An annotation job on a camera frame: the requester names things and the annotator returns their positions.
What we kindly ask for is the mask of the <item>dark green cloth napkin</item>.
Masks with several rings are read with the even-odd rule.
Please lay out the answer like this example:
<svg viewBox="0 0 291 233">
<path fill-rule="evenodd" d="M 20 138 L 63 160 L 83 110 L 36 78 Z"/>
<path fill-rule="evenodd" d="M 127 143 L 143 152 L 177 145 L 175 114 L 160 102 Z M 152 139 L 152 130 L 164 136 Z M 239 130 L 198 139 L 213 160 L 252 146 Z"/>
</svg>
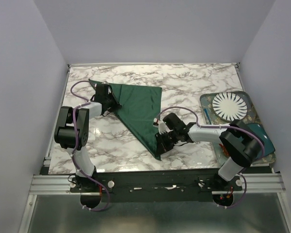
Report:
<svg viewBox="0 0 291 233">
<path fill-rule="evenodd" d="M 113 93 L 122 105 L 113 112 L 128 130 L 155 157 L 158 129 L 153 127 L 153 119 L 161 111 L 162 89 L 154 86 L 109 83 Z"/>
</svg>

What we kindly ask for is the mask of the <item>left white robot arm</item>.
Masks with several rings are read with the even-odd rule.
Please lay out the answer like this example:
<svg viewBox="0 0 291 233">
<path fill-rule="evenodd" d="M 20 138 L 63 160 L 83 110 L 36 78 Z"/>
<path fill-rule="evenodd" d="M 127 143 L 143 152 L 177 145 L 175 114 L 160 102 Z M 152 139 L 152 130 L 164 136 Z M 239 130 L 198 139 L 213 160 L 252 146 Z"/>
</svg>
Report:
<svg viewBox="0 0 291 233">
<path fill-rule="evenodd" d="M 88 192 L 94 191 L 97 186 L 109 191 L 94 177 L 96 166 L 91 162 L 86 148 L 89 137 L 90 120 L 96 117 L 107 116 L 118 111 L 122 105 L 120 95 L 122 88 L 118 84 L 94 83 L 88 81 L 95 93 L 92 97 L 85 97 L 74 92 L 74 87 L 82 82 L 76 82 L 70 88 L 70 93 L 81 99 L 75 106 L 62 106 L 59 110 L 55 127 L 54 140 L 65 149 L 75 166 L 76 180 Z"/>
</svg>

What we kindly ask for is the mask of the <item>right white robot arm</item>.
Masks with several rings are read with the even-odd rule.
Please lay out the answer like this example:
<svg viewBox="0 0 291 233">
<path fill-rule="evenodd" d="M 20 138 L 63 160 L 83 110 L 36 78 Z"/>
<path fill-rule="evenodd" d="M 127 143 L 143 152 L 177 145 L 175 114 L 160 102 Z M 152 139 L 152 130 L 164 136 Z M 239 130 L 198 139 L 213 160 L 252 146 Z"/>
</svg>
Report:
<svg viewBox="0 0 291 233">
<path fill-rule="evenodd" d="M 211 142 L 222 145 L 229 155 L 213 178 L 214 186 L 225 190 L 231 180 L 260 155 L 265 154 L 264 142 L 242 120 L 224 125 L 185 124 L 176 114 L 170 113 L 155 123 L 159 132 L 155 134 L 157 148 L 155 156 L 169 152 L 178 142 Z"/>
</svg>

